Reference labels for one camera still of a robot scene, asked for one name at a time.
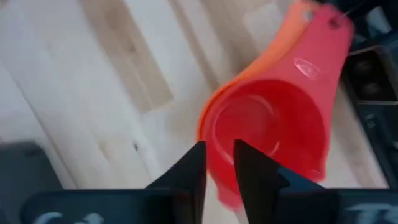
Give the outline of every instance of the red measuring cup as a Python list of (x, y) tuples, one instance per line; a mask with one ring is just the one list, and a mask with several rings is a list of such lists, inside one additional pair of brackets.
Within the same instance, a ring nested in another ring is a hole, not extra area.
[(284, 58), (229, 87), (208, 108), (200, 134), (222, 202), (241, 204), (235, 139), (308, 179), (325, 177), (333, 99), (352, 35), (351, 21), (324, 4)]

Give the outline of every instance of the orange measuring cup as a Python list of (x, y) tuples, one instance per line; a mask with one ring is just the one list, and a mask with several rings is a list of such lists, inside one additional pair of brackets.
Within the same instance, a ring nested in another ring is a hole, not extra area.
[(317, 3), (306, 0), (297, 0), (290, 5), (280, 29), (276, 33), (274, 40), (269, 44), (268, 48), (238, 76), (234, 77), (231, 81), (218, 88), (213, 96), (207, 101), (198, 122), (198, 140), (202, 139), (201, 133), (203, 119), (208, 112), (208, 108), (212, 106), (217, 97), (219, 97), (222, 92), (233, 86), (235, 83), (244, 80), (245, 78), (259, 75), (261, 72), (267, 70), (279, 59), (281, 59), (294, 46), (294, 44), (303, 34), (309, 23), (307, 15), (313, 11), (316, 11), (317, 8)]

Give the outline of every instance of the embossed logo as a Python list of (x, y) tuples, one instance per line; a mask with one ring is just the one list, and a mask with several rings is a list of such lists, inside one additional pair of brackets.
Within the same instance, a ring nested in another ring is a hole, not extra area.
[(294, 65), (300, 70), (301, 73), (310, 79), (315, 79), (321, 72), (321, 70), (313, 63), (301, 58), (295, 58)]

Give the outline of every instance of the wooden surface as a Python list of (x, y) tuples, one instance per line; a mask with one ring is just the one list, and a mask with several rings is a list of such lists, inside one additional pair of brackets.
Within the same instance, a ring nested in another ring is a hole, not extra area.
[[(272, 40), (289, 0), (0, 4), (0, 139), (33, 139), (66, 188), (143, 187), (193, 145), (205, 100)], [(343, 91), (327, 187), (385, 187)], [(235, 223), (210, 180), (205, 222)]]

